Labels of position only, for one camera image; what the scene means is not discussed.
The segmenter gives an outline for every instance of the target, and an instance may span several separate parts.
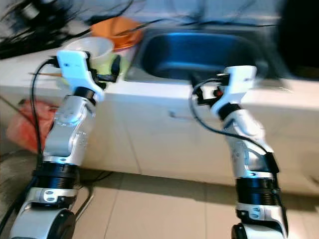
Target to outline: beige floor tile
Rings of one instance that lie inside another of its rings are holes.
[[[236,190],[234,187],[207,185],[207,238],[229,239],[231,228],[239,223],[235,213]]]
[[[319,197],[299,196],[299,206],[309,239],[319,238]]]
[[[106,239],[205,239],[204,184],[125,174]]]
[[[76,223],[73,239],[104,238],[122,177],[121,173],[113,173],[101,182],[96,183],[94,198]],[[87,195],[85,188],[79,191],[73,211],[81,206]]]
[[[282,195],[283,204],[287,209],[289,226],[289,239],[308,239],[308,234],[303,223],[302,214],[298,204],[298,197],[294,195]]]
[[[207,238],[229,239],[231,227],[240,222],[235,213],[236,190],[221,185],[207,186]],[[308,239],[302,220],[297,197],[284,195],[283,202],[288,208],[290,227],[289,239]]]

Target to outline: wall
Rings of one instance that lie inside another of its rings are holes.
[[[254,2],[240,17],[240,22],[249,22],[255,24],[273,24],[278,17],[278,11],[284,0],[204,0],[206,2],[205,15],[206,20],[230,20],[238,13],[238,10],[248,2]],[[91,11],[82,13],[87,17],[92,12],[101,11],[103,8],[115,6],[118,1],[85,0],[82,9],[91,8]],[[196,10],[201,0],[135,0],[136,3],[128,10],[126,15],[139,19],[172,17],[176,15],[171,4],[175,6],[179,15],[189,14]]]

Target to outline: sink basin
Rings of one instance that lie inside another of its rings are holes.
[[[187,80],[191,72],[208,79],[237,65],[266,70],[247,40],[224,34],[163,34],[149,41],[142,57],[142,67],[150,75],[178,80]]]
[[[256,66],[257,81],[270,78],[268,61],[254,31],[149,28],[125,80],[189,83],[190,73],[206,80],[236,65]]]

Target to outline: cabinet door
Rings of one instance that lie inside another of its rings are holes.
[[[222,178],[225,183],[233,182],[224,137],[195,122],[187,100],[179,105],[132,103],[124,111],[143,174],[205,182],[220,182]],[[218,120],[209,123],[221,126]]]
[[[317,113],[296,109],[247,106],[251,114],[265,127],[266,140],[275,151],[280,184],[284,191],[318,193],[314,175],[319,167]],[[123,108],[128,133],[132,139],[141,172],[146,175],[181,178],[209,183],[234,184],[230,150],[224,136],[207,131],[190,114],[187,101],[131,103]],[[212,127],[221,128],[207,108],[202,117]]]
[[[119,112],[121,103],[97,105],[96,122],[89,137],[84,167],[139,173],[126,127]]]

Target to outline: plastic bag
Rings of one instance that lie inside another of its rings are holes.
[[[38,116],[40,137],[42,150],[44,149],[45,139],[51,130],[53,124],[55,108],[45,102],[36,101],[35,109]],[[27,116],[34,124],[34,118],[32,116],[32,108],[30,101],[25,101],[20,111]],[[25,148],[31,152],[37,153],[37,141],[34,125],[31,124],[21,114],[16,114],[10,121],[6,130],[8,139],[18,144],[22,148]]]

